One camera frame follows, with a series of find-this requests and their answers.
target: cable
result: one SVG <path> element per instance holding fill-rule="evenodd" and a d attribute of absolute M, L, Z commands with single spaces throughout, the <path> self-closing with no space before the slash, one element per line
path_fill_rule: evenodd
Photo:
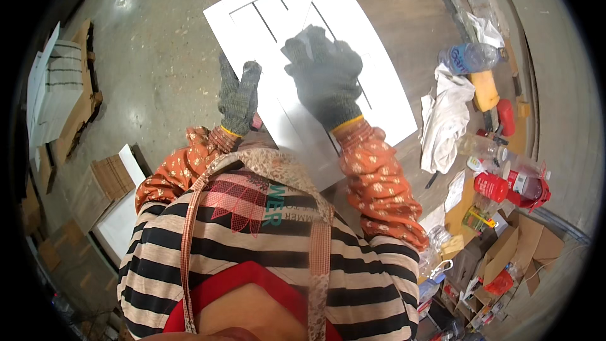
<path fill-rule="evenodd" d="M 540 270 L 541 270 L 543 267 L 545 267 L 545 266 L 549 265 L 550 263 L 553 263 L 553 262 L 555 262 L 555 261 L 559 260 L 560 258 L 564 257 L 565 255 L 568 255 L 568 254 L 572 253 L 573 251 L 575 251 L 575 250 L 577 250 L 577 249 L 579 249 L 579 248 L 586 248 L 586 247 L 587 247 L 587 245 L 579 245 L 579 246 L 577 246 L 576 248 L 574 248 L 574 249 L 572 249 L 572 250 L 570 250 L 570 251 L 567 251 L 565 254 L 562 254 L 562 255 L 558 256 L 558 257 L 557 257 L 557 258 L 555 258 L 553 261 L 550 261 L 550 262 L 547 262 L 547 263 L 546 263 L 546 264 L 544 264 L 544 265 L 541 265 L 541 267 L 539 267 L 538 269 L 536 269 L 536 271 L 534 272 L 534 274 L 532 274 L 530 277 L 526 278 L 526 281 L 529 281 L 529 280 L 530 280 L 532 277 L 534 277 L 535 275 L 539 274 L 539 271 L 540 271 Z"/>

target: orange floral sleeve cover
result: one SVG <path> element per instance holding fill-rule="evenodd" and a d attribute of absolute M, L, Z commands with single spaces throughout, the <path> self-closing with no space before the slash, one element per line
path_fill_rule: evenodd
<path fill-rule="evenodd" d="M 333 133 L 343 149 L 339 163 L 348 179 L 347 199 L 362 213 L 362 230 L 369 236 L 401 239 L 423 251 L 429 240 L 417 223 L 422 209 L 395 149 L 384 142 L 383 130 L 362 118 Z"/>
<path fill-rule="evenodd" d="M 188 145 L 171 153 L 154 175 L 137 188 L 134 207 L 137 213 L 147 201 L 170 204 L 185 193 L 220 154 L 230 153 L 238 137 L 217 126 L 212 131 L 197 126 L 187 128 Z"/>

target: white cabinet panel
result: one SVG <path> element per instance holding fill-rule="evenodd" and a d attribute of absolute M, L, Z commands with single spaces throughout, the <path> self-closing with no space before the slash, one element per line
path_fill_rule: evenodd
<path fill-rule="evenodd" d="M 309 24 L 344 40 L 362 57 L 363 90 L 357 103 L 391 145 L 417 130 L 412 110 L 383 44 L 356 0 L 222 0 L 204 11 L 238 77 L 247 60 L 263 67 L 258 112 L 277 145 L 305 164 L 322 190 L 343 178 L 339 146 L 298 100 L 284 72 L 284 42 Z"/>

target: gray knit glove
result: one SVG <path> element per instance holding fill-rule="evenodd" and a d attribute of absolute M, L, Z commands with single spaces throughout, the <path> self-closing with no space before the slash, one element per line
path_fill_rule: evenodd
<path fill-rule="evenodd" d="M 362 59 L 346 42 L 333 43 L 324 28 L 310 25 L 281 50 L 292 62 L 284 70 L 294 79 L 301 104 L 324 129 L 330 132 L 362 115 L 356 104 Z"/>
<path fill-rule="evenodd" d="M 261 66 L 255 61 L 244 64 L 242 81 L 225 54 L 219 55 L 221 65 L 221 90 L 219 91 L 219 112 L 223 114 L 221 126 L 229 133 L 244 137 L 250 131 L 254 113 L 257 111 L 257 85 L 261 77 Z"/>

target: wood grain surface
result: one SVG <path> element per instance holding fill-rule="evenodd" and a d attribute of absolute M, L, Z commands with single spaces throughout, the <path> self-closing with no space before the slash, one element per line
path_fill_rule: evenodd
<path fill-rule="evenodd" d="M 209 3 L 218 1 L 220 0 L 209 0 Z M 462 42 L 451 12 L 443 0 L 357 1 L 383 42 L 406 92 L 416 125 L 422 129 L 420 98 L 430 91 L 435 95 L 436 81 L 433 72 L 437 65 L 437 54 L 443 48 Z M 471 103 L 468 107 L 471 118 L 468 129 L 475 132 L 483 127 L 482 116 Z M 424 213 L 430 213 L 445 200 L 448 185 L 454 175 L 464 168 L 465 158 L 459 156 L 448 174 L 438 176 L 432 187 L 425 189 L 432 174 L 420 169 L 421 148 L 418 134 L 412 134 L 400 142 L 396 150 L 405 176 L 413 187 L 415 199 L 423 206 Z M 359 231 L 359 212 L 344 200 L 342 182 L 326 189 L 323 194 L 335 204 L 345 220 Z"/>

